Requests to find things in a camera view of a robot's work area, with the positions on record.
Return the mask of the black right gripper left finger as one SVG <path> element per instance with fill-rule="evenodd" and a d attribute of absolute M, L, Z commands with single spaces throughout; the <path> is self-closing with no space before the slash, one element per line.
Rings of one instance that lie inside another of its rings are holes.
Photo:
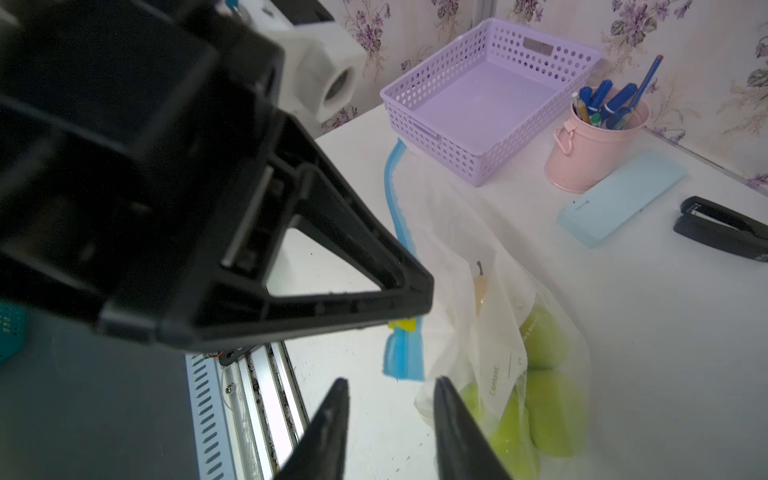
<path fill-rule="evenodd" d="M 346 462 L 349 406 L 348 380 L 337 378 L 275 479 L 341 480 Z"/>

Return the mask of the clear zip-top bag blue seal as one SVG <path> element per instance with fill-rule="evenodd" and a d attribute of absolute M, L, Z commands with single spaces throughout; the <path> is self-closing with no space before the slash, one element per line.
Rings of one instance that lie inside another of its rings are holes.
<path fill-rule="evenodd" d="M 555 370 L 569 375 L 582 389 L 589 425 L 588 346 L 552 292 L 512 257 L 476 206 L 441 169 L 403 142 L 387 158 L 384 186 L 397 239 L 434 279 L 431 310 L 393 322 L 384 356 L 387 376 L 419 383 L 414 405 L 422 420 L 434 421 L 433 393 L 439 377 L 449 378 L 459 396 L 466 385 L 476 383 L 493 418 L 488 430 L 475 421 L 487 440 L 514 390 L 525 405 L 527 374 Z M 487 277 L 479 315 L 474 291 L 477 261 Z M 548 309 L 568 337 L 569 355 L 556 369 L 528 368 L 520 327 L 535 305 Z M 533 446 L 540 458 L 537 479 L 588 479 L 593 473 L 588 428 L 585 447 L 574 457 L 550 457 Z"/>

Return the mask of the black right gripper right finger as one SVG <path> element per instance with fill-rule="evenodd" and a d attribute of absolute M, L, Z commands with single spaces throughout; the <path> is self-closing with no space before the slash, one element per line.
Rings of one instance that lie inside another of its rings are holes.
<path fill-rule="evenodd" d="M 435 382 L 433 417 L 442 480 L 510 479 L 449 378 Z"/>

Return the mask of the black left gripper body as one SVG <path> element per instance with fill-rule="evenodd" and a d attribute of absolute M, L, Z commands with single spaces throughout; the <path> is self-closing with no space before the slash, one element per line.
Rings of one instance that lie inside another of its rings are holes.
<path fill-rule="evenodd" d="M 1 297 L 142 342 L 244 336 L 228 250 L 283 50 L 210 1 L 23 1 L 1 44 Z"/>

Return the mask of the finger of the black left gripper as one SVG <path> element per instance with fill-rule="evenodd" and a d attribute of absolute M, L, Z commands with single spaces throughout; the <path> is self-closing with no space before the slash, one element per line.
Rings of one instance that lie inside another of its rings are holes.
<path fill-rule="evenodd" d="M 156 232 L 102 334 L 214 352 L 427 313 L 432 275 L 291 116 L 217 164 L 185 223 Z"/>

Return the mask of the yellow pear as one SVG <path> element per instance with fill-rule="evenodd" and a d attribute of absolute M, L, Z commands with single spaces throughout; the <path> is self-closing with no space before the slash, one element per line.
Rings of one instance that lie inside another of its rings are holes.
<path fill-rule="evenodd" d="M 474 278 L 474 291 L 476 314 L 479 315 L 484 305 L 484 299 L 487 292 L 487 277 L 484 274 L 482 263 L 477 261 L 476 265 L 479 270 L 479 275 Z"/>

